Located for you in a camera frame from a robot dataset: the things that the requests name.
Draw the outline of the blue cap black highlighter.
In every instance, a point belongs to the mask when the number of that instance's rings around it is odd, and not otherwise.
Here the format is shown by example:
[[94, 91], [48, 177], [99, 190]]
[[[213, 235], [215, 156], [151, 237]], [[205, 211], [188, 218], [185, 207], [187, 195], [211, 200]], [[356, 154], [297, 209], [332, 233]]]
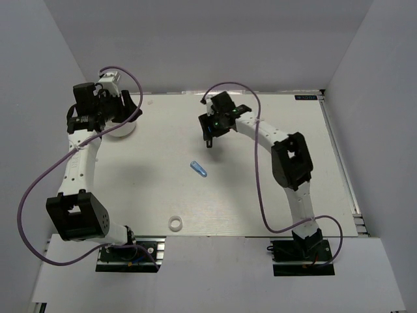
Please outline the blue cap black highlighter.
[[203, 139], [206, 143], [206, 148], [212, 148], [212, 134], [210, 131], [210, 127], [204, 127], [203, 129]]

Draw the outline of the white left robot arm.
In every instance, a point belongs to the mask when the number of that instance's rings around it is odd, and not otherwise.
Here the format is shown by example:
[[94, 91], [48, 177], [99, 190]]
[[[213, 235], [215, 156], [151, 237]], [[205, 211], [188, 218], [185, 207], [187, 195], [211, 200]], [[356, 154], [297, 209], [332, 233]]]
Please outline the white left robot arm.
[[106, 124], [122, 125], [128, 117], [137, 119], [142, 111], [127, 90], [120, 91], [116, 82], [104, 79], [75, 85], [73, 94], [76, 103], [66, 117], [72, 156], [57, 195], [46, 201], [46, 210], [62, 240], [114, 244], [117, 255], [131, 260], [138, 246], [133, 232], [113, 223], [93, 194], [94, 171]]

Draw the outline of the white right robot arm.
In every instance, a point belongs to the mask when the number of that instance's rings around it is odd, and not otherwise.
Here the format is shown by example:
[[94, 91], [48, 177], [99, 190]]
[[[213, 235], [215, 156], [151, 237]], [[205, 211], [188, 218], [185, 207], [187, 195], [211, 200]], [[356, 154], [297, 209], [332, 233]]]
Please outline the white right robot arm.
[[254, 141], [254, 147], [263, 147], [270, 153], [272, 175], [284, 189], [293, 220], [287, 230], [292, 233], [295, 254], [309, 260], [318, 251], [323, 240], [322, 231], [315, 220], [310, 196], [313, 163], [305, 137], [279, 130], [264, 122], [259, 113], [242, 104], [236, 106], [229, 93], [224, 91], [213, 97], [202, 98], [206, 113], [199, 116], [203, 139], [208, 148], [214, 138], [234, 130]]

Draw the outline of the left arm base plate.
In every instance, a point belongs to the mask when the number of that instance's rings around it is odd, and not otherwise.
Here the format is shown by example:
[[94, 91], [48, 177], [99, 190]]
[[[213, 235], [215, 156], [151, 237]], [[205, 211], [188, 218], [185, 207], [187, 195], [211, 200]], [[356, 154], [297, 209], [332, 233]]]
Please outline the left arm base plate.
[[136, 237], [140, 248], [101, 248], [95, 271], [98, 273], [157, 273], [162, 265], [165, 250], [164, 237]]

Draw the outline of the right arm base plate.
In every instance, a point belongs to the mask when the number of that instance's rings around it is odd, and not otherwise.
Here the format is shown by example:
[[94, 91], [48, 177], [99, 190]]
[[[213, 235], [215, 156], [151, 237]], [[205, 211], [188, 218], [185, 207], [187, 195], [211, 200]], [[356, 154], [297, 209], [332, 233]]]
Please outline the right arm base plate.
[[335, 275], [330, 262], [332, 251], [326, 239], [307, 254], [299, 250], [293, 240], [271, 241], [266, 251], [271, 253], [275, 277]]

